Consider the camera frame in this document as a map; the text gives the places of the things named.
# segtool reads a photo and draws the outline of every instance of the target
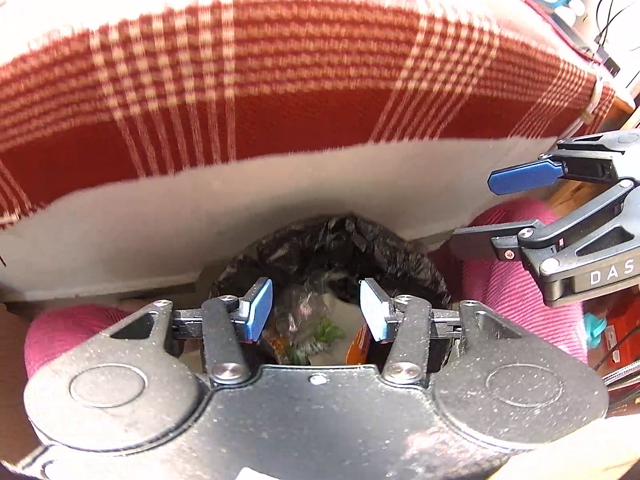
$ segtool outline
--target black plastic bag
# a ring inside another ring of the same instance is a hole
[[[373,278],[392,298],[411,294],[428,300],[433,308],[449,308],[443,277],[416,244],[354,215],[293,222],[268,235],[231,260],[213,284],[211,295],[242,296],[266,276],[273,280],[277,310],[287,302],[291,286],[304,286],[313,276],[326,272],[340,276],[327,286],[348,303],[359,304],[360,280]],[[434,352],[434,343],[430,368],[433,360],[439,368],[449,345],[442,342]],[[390,345],[384,346],[388,351]]]

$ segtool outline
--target white lettering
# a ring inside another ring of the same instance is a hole
[[[616,270],[616,266],[612,265],[611,269],[609,270],[609,275],[607,276],[607,281],[609,281],[611,278],[617,278],[618,277],[618,271]]]

